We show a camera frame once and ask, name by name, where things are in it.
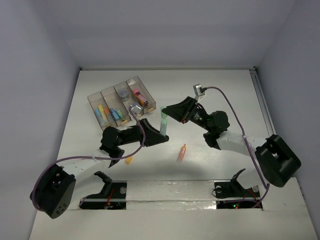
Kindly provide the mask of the green highlighter with tip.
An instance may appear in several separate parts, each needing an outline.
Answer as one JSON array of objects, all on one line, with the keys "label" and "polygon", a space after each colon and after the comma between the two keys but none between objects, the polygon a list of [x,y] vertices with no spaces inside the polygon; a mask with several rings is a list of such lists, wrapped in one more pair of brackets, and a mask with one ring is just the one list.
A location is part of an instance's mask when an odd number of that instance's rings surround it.
[{"label": "green highlighter with tip", "polygon": [[159,129],[159,133],[163,136],[166,136],[167,133],[167,119],[163,118],[160,122],[160,129]]}]

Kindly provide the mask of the pink capped pen tube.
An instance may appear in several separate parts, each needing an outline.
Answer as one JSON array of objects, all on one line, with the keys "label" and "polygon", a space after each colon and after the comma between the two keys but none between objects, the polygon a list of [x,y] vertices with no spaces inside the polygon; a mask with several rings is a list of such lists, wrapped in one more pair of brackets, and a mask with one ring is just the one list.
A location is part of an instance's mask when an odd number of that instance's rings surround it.
[{"label": "pink capped pen tube", "polygon": [[145,107],[149,104],[148,100],[144,97],[144,95],[141,94],[141,92],[136,88],[133,89],[132,92],[134,93],[134,95],[137,97],[139,104],[142,107]]}]

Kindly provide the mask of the green capped highlighter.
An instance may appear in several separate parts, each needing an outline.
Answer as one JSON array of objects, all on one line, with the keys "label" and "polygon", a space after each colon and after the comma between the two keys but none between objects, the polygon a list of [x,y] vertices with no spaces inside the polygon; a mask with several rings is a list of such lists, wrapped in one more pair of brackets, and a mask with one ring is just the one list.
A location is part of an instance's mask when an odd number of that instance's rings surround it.
[{"label": "green capped highlighter", "polygon": [[120,119],[124,118],[124,114],[119,108],[117,108],[115,111]]}]

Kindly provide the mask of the blue highlighter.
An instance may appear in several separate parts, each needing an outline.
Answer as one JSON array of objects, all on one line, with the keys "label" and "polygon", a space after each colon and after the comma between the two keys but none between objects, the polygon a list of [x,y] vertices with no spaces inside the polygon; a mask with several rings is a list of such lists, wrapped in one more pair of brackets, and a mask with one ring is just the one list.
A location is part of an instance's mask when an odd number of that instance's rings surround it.
[{"label": "blue highlighter", "polygon": [[100,124],[102,124],[104,121],[103,121],[103,119],[102,119],[100,110],[99,110],[98,108],[96,108],[96,109],[94,110],[94,112],[95,112],[95,115],[96,115],[96,117],[97,117],[97,120],[99,121]]},{"label": "blue highlighter", "polygon": [[114,108],[110,108],[109,110],[115,120],[118,120],[120,118],[117,111]]}]

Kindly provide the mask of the yellow highlighter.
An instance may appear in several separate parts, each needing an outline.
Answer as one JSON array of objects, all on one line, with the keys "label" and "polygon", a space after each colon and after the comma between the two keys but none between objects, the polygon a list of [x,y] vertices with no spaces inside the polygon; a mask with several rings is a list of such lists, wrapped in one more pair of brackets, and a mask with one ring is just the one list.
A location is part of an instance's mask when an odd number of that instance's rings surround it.
[{"label": "yellow highlighter", "polygon": [[103,107],[102,104],[100,104],[98,106],[98,110],[100,112],[100,115],[101,115],[102,119],[106,122],[107,121],[107,117],[106,117],[106,114],[105,114],[105,111],[104,111],[104,107]]}]

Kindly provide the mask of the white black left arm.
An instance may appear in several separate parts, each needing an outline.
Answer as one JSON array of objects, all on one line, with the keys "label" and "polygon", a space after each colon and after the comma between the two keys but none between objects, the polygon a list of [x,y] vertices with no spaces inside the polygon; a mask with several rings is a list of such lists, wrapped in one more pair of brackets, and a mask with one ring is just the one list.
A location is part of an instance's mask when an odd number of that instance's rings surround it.
[{"label": "white black left arm", "polygon": [[163,135],[155,129],[146,118],[138,120],[136,125],[125,130],[108,126],[102,132],[99,149],[108,154],[102,156],[70,156],[57,160],[49,165],[38,177],[30,200],[35,209],[46,213],[51,219],[56,219],[64,213],[72,202],[76,183],[91,175],[102,180],[97,181],[93,191],[104,198],[110,194],[112,180],[101,170],[102,163],[109,161],[113,167],[121,160],[127,159],[125,151],[120,147],[131,143],[139,143],[138,149],[151,147],[169,141],[168,135]]}]

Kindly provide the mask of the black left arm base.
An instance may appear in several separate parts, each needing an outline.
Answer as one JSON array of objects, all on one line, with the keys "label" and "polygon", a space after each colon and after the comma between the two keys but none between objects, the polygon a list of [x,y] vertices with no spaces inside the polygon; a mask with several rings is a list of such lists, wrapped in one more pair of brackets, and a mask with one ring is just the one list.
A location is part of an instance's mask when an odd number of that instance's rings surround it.
[{"label": "black left arm base", "polygon": [[79,203],[80,205],[83,203],[89,203],[95,199],[101,201],[105,200],[106,204],[126,202],[127,181],[113,181],[102,171],[97,171],[94,173],[94,175],[99,177],[104,185],[99,193],[91,194],[82,198]]}]

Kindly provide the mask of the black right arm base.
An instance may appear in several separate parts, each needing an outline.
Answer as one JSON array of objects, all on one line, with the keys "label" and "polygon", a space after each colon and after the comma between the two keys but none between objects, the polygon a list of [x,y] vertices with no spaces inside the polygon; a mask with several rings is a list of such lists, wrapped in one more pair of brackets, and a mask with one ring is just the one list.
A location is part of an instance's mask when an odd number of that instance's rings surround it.
[{"label": "black right arm base", "polygon": [[227,198],[254,198],[260,197],[260,192],[254,192],[253,188],[245,189],[238,182],[239,175],[245,170],[245,168],[238,171],[229,181],[218,181],[214,183],[214,187],[211,194],[217,199]]}]

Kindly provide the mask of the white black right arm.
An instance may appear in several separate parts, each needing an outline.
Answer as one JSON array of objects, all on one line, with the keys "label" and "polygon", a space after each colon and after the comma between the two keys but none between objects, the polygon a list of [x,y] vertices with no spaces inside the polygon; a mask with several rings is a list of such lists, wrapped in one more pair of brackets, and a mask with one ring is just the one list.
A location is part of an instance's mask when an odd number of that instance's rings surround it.
[{"label": "white black right arm", "polygon": [[230,183],[230,190],[235,196],[242,196],[249,188],[258,185],[270,184],[282,188],[302,165],[279,135],[257,138],[234,133],[228,129],[230,123],[224,111],[208,114],[192,97],[167,106],[162,112],[182,124],[191,121],[205,129],[207,132],[203,137],[209,147],[235,152],[253,160],[254,169],[240,170]]}]

